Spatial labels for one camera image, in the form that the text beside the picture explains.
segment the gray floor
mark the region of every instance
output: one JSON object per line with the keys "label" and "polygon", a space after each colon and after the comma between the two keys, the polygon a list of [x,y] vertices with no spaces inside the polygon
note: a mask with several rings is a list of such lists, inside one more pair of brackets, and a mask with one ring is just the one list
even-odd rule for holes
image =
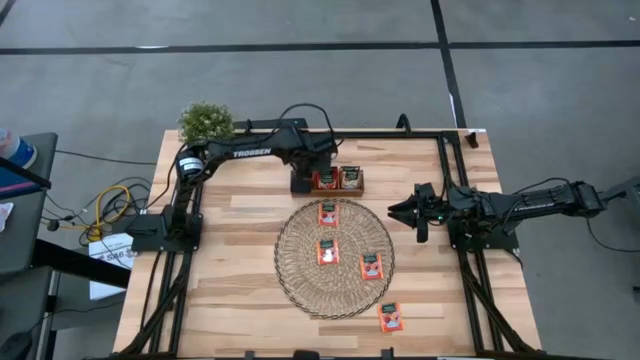
{"label": "gray floor", "polygon": [[[633,0],[441,2],[450,41],[640,39]],[[436,39],[426,0],[18,0],[0,27],[0,47]],[[607,187],[640,174],[640,49],[452,56],[467,123],[489,130],[505,191],[550,176]],[[197,100],[227,104],[238,119],[309,101],[336,126],[388,126],[400,112],[414,127],[453,126],[438,50],[0,56],[0,125],[55,131],[67,150],[154,161],[163,131]],[[317,113],[299,114],[322,124]],[[78,208],[119,178],[152,173],[59,155],[51,194]],[[595,219],[594,231],[640,248],[640,225],[623,209]],[[631,287],[640,285],[640,255],[600,248],[581,219],[533,220],[518,234],[544,348],[636,359],[640,303]],[[41,235],[77,246],[77,234]],[[56,358],[106,355],[116,326],[61,333]]]}

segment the green plant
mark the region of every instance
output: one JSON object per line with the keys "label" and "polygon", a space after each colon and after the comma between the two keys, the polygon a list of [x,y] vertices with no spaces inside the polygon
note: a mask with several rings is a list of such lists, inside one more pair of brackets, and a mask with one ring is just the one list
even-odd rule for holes
{"label": "green plant", "polygon": [[206,139],[230,139],[233,137],[233,115],[222,105],[204,101],[191,103],[182,111],[178,124],[180,138],[186,143]]}

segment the woven placemat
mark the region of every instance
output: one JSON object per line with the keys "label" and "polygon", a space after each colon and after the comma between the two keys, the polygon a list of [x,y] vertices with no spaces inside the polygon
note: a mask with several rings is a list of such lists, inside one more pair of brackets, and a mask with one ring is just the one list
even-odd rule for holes
{"label": "woven placemat", "polygon": [[[275,246],[276,273],[284,292],[307,313],[328,319],[357,315],[374,305],[391,282],[395,256],[391,237],[378,217],[353,201],[339,205],[339,226],[318,224],[318,205],[298,209],[285,223]],[[316,243],[337,239],[338,264],[318,265]],[[381,255],[383,279],[363,280],[360,257]]]}

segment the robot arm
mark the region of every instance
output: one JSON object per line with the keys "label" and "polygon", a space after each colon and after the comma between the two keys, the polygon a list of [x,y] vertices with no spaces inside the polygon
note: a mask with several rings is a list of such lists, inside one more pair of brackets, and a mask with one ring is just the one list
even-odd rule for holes
{"label": "robot arm", "polygon": [[621,197],[630,199],[640,211],[640,177],[602,193],[581,181],[515,194],[486,193],[453,185],[447,193],[448,200],[444,200],[435,195],[430,183],[416,184],[409,199],[389,207],[389,216],[418,228],[418,242],[425,242],[427,224],[433,222],[443,225],[462,220],[485,231],[502,226],[510,234],[526,219],[553,214],[590,218],[606,210],[609,201]]}
{"label": "robot arm", "polygon": [[126,232],[134,237],[133,250],[157,251],[162,246],[185,251],[196,247],[202,219],[187,212],[189,201],[196,188],[228,160],[277,156],[283,164],[291,164],[291,192],[308,193],[312,172],[330,169],[331,158],[337,152],[332,132],[309,133],[295,127],[280,128],[268,135],[190,144],[176,155],[177,176],[171,205],[165,206],[160,215],[140,215],[127,226]]}

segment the wooden table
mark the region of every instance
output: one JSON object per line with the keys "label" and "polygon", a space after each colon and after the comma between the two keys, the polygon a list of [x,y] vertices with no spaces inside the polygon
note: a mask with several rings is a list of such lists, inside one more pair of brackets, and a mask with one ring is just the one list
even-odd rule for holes
{"label": "wooden table", "polygon": [[[478,142],[477,149],[462,144],[469,182],[483,191],[500,191],[487,134],[479,133]],[[177,132],[167,131],[152,198],[165,187],[179,146]],[[455,169],[453,152],[448,155]],[[397,356],[474,353],[458,259],[446,227],[431,227],[429,241],[418,244],[414,230],[387,217],[387,207],[405,200],[414,183],[442,186],[436,142],[346,140],[335,164],[360,165],[365,172],[366,191],[357,201],[377,214],[393,239],[396,268],[383,301],[402,304],[405,330],[382,334],[375,308],[349,319],[319,320],[291,304],[274,272],[273,247],[284,221],[314,199],[292,197],[290,168],[276,157],[258,157],[226,162],[205,184],[203,237],[191,268],[179,356],[243,356],[245,350],[257,356],[291,356],[294,349],[324,356],[379,356],[389,347]],[[153,211],[170,200],[168,194]],[[526,342],[539,348],[520,265],[500,250],[486,251],[486,257],[498,308]],[[139,329],[154,258],[146,253],[135,261],[114,351]],[[155,308],[162,264],[163,258],[148,314]],[[490,348],[486,314],[479,303],[478,308],[485,347]],[[172,319],[169,313],[164,321],[161,350],[167,349]]]}

